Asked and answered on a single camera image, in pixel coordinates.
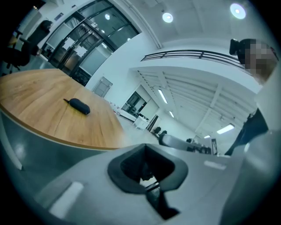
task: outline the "wooden table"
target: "wooden table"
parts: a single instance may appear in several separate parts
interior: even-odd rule
[[[84,115],[63,99],[90,107]],[[91,149],[131,145],[110,104],[58,69],[0,78],[0,109],[29,130],[57,142]]]

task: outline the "black railing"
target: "black railing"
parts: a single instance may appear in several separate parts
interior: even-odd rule
[[[242,69],[245,73],[250,75],[250,73],[245,70],[244,66],[239,62],[237,58],[214,51],[204,51],[204,50],[163,51],[163,52],[148,54],[142,59],[142,61],[159,59],[159,58],[184,58],[184,57],[199,58],[199,59],[219,62],[226,65],[233,65]]]

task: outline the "white cabinet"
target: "white cabinet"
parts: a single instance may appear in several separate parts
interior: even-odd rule
[[[144,130],[149,125],[149,122],[147,122],[143,117],[139,116],[133,125],[137,129]]]

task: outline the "white ceiling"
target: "white ceiling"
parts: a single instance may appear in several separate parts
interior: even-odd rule
[[[176,120],[198,136],[216,138],[221,152],[228,150],[248,115],[256,110],[254,93],[216,74],[177,67],[137,70],[166,112],[172,111]],[[168,104],[164,103],[158,89],[162,89]],[[233,130],[216,133],[229,123],[235,126]]]
[[[143,15],[161,43],[193,37],[230,40],[259,38],[274,44],[267,26],[247,0],[130,0]],[[245,19],[230,12],[232,3],[246,10]],[[163,12],[173,15],[173,22],[162,20]]]

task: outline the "dark jacket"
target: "dark jacket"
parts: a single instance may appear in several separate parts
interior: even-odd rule
[[[233,145],[229,148],[229,150],[225,153],[225,155],[231,156],[234,148],[240,145],[246,145],[254,137],[263,134],[267,131],[268,127],[264,120],[264,117],[262,116],[259,109],[257,109],[256,113],[252,117],[250,117],[249,115],[236,140],[234,141]]]

